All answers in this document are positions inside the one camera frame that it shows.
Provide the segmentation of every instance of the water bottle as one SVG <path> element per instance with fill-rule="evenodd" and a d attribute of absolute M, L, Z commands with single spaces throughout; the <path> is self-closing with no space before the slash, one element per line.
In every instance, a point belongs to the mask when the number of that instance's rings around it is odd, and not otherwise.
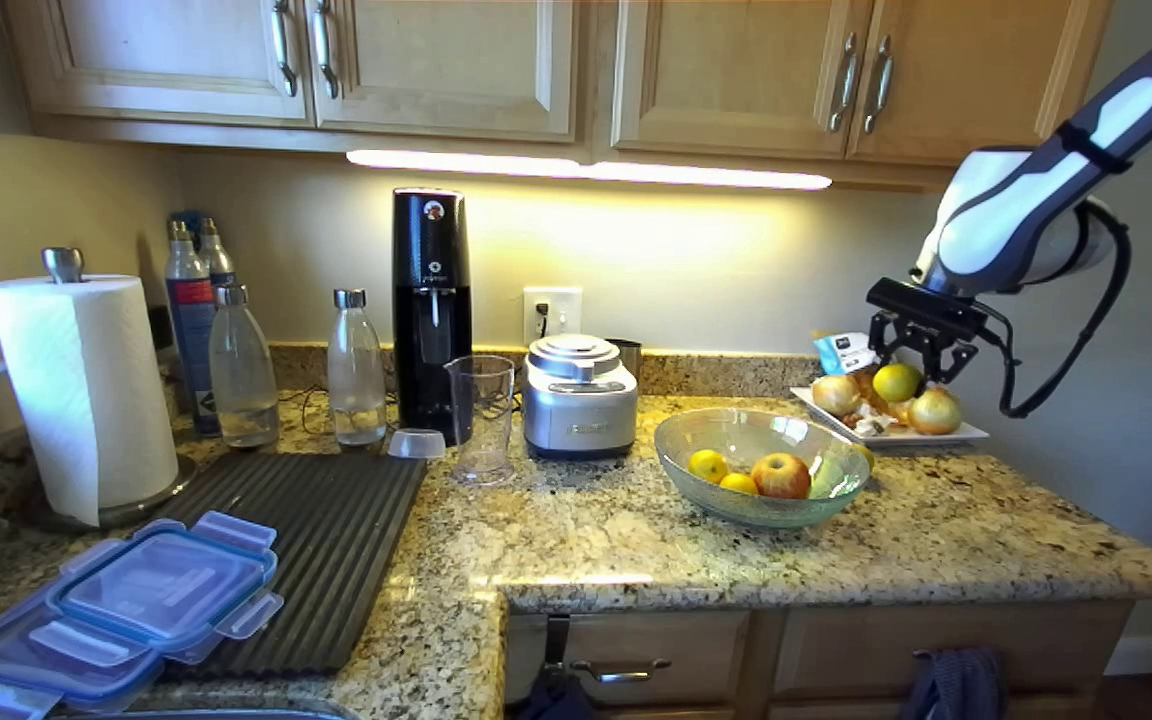
<path fill-rule="evenodd" d="M 213 397 L 221 437 L 227 447 L 262 447 L 281 437 L 281 389 L 272 380 L 272 354 L 265 332 L 249 307 L 249 283 L 218 287 L 213 318 Z"/>
<path fill-rule="evenodd" d="M 218 287 L 192 252 L 192 232 L 173 217 L 168 225 L 173 257 L 168 257 L 168 305 L 173 332 L 180 354 L 180 389 L 202 437 L 218 437 L 218 404 L 213 404 L 213 366 L 208 366 L 208 337 L 218 314 Z"/>
<path fill-rule="evenodd" d="M 213 217 L 202 218 L 202 258 L 218 287 L 234 280 L 234 258 Z"/>
<path fill-rule="evenodd" d="M 331 287 L 338 328 L 330 344 L 330 411 L 338 442 L 378 442 L 386 437 L 386 370 L 370 318 L 370 290 Z"/>

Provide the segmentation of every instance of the under-cabinet light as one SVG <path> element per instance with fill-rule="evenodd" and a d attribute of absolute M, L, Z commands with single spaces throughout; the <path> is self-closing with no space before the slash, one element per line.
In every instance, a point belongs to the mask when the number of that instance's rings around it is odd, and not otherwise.
<path fill-rule="evenodd" d="M 702 182 L 702 189 L 787 189 L 825 193 L 833 178 L 817 173 L 746 173 L 746 167 L 698 167 L 698 163 L 578 163 L 551 155 L 472 155 L 472 153 L 350 153 L 359 167 L 400 173 L 466 173 L 466 174 L 547 174 L 547 178 L 614 178 L 614 182 Z"/>

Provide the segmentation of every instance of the plastic food container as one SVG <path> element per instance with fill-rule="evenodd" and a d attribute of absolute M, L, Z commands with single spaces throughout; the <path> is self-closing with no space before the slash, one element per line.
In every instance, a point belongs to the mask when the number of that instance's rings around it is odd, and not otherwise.
<path fill-rule="evenodd" d="M 0 716 L 107 711 L 168 658 L 202 665 L 221 641 L 254 641 L 284 608 L 268 592 L 272 538 L 268 524 L 208 513 L 76 555 L 0 614 Z"/>

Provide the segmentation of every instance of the fruit bowl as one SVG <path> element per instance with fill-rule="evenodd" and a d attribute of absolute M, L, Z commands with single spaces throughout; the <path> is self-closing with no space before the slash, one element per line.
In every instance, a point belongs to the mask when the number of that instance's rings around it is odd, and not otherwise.
<path fill-rule="evenodd" d="M 812 490 L 803 500 L 727 490 L 687 472 L 687 455 L 702 447 L 718 447 L 734 468 L 752 468 L 769 451 L 793 451 L 810 465 Z M 787 411 L 677 411 L 656 425 L 656 460 L 685 500 L 741 527 L 825 524 L 869 482 L 863 442 Z"/>

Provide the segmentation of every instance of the granite countertop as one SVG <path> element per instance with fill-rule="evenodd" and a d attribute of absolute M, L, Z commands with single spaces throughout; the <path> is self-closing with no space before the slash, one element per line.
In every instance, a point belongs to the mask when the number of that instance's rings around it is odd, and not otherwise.
<path fill-rule="evenodd" d="M 810 531 L 741 531 L 685 503 L 652 426 L 685 406 L 797 398 L 643 397 L 628 460 L 535 465 L 510 490 L 433 465 L 370 626 L 338 680 L 159 684 L 157 697 L 338 703 L 358 716 L 495 716 L 510 608 L 1037 603 L 1152 594 L 1152 546 L 983 447 L 871 451 L 876 482 Z M 281 451 L 324 451 L 284 437 Z M 0 538 L 0 608 L 91 535 Z"/>

